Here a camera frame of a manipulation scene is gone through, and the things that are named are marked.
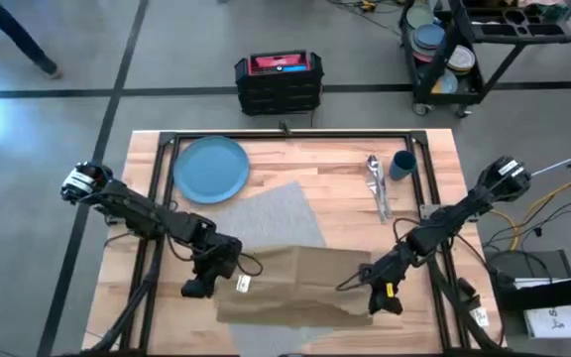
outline gray placemat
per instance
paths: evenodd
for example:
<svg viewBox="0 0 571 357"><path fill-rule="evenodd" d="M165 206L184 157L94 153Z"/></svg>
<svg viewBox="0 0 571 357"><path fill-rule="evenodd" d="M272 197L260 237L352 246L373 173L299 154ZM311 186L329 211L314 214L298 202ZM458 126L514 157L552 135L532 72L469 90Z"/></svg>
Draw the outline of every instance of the gray placemat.
<svg viewBox="0 0 571 357"><path fill-rule="evenodd" d="M296 182L235 202L208 218L217 224L219 232L239 238L244 250L283 244L325 247L314 212ZM333 331L331 327L240 323L230 323L229 329L242 357L290 353Z"/></svg>

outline blue plate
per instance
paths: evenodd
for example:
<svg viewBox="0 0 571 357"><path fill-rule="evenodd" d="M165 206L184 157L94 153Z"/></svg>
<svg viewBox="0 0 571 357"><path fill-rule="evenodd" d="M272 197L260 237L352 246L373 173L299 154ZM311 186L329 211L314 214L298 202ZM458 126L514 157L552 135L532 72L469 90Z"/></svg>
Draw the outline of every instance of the blue plate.
<svg viewBox="0 0 571 357"><path fill-rule="evenodd" d="M196 140L175 161L173 180L197 203L217 203L237 193L250 173L248 155L234 141L211 136Z"/></svg>
<svg viewBox="0 0 571 357"><path fill-rule="evenodd" d="M437 25L422 25L415 30L415 41L428 49L437 48L444 39L444 29Z"/></svg>

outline concrete floor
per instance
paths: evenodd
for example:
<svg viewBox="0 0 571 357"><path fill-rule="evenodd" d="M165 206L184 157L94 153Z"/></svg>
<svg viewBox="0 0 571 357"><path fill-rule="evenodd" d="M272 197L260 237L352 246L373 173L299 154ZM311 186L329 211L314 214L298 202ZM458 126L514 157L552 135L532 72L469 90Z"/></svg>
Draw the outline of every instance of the concrete floor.
<svg viewBox="0 0 571 357"><path fill-rule="evenodd" d="M2 350L36 354L75 212L59 199L58 188L76 162L92 155L140 1L1 1L64 71L62 80L44 79L0 33ZM375 18L390 25L398 15ZM397 36L326 1L150 0L124 86L231 86L232 65L241 57L288 49L322 56L325 84L408 83ZM477 48L485 75L507 52L508 47ZM571 82L571 44L526 49L504 81ZM53 91L59 89L106 90L63 97ZM27 90L47 91L36 98ZM407 92L326 93L314 125L452 128L468 184L500 155L520 158L532 171L571 156L571 89L496 90L461 121L447 107L418 117L410 104ZM132 130L277 128L280 119L292 128L309 126L307 115L246 117L234 95L123 97L104 162L120 175ZM569 179L565 170L536 178L521 200L500 209L521 217L530 203ZM569 200L571 191L549 209ZM480 223L482 238L503 226L487 216ZM86 332L85 321L105 236L99 215L90 215L55 353L76 351L84 333L103 332ZM571 214L548 224L527 248L565 249L571 263ZM518 350L571 356L571 341L529 343L509 336L509 343Z"/></svg>

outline caster wheel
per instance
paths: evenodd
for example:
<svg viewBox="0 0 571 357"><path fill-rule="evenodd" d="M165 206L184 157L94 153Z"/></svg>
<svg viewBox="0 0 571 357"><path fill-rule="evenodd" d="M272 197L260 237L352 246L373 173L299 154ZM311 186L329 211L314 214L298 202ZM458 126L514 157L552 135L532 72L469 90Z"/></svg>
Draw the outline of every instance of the caster wheel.
<svg viewBox="0 0 571 357"><path fill-rule="evenodd" d="M424 116L424 115L428 114L428 112L431 108L429 108L429 106L426 104L413 103L412 109L413 109L413 113L415 113L419 116Z"/></svg>
<svg viewBox="0 0 571 357"><path fill-rule="evenodd" d="M460 119L466 118L471 114L473 114L473 111L471 111L471 107L467 105L460 105L459 108L457 108L457 110L455 111L455 116Z"/></svg>

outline rolling cart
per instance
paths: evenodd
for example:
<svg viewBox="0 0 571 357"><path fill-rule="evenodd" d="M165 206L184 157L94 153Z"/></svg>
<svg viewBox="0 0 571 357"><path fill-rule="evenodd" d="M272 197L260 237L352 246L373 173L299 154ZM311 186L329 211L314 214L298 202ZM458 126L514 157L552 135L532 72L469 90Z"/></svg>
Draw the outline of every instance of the rolling cart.
<svg viewBox="0 0 571 357"><path fill-rule="evenodd" d="M514 59L528 45L567 44L571 31L565 21L544 22L541 12L535 7L486 9L466 8L462 0L449 0L450 11L434 11L446 30L430 63L422 63L413 56L411 27L406 19L407 11L414 0L407 0L400 16L401 46L404 47L406 65L411 78L413 112L423 116L436 104L456 104L458 118L470 115L471 106L484 100L495 83L506 72ZM473 53L473 44L508 44L514 49L507 55L488 81L484 81L476 59L471 70L458 76L457 90L453 93L433 93L432 88L444 73L448 60L458 45Z"/></svg>

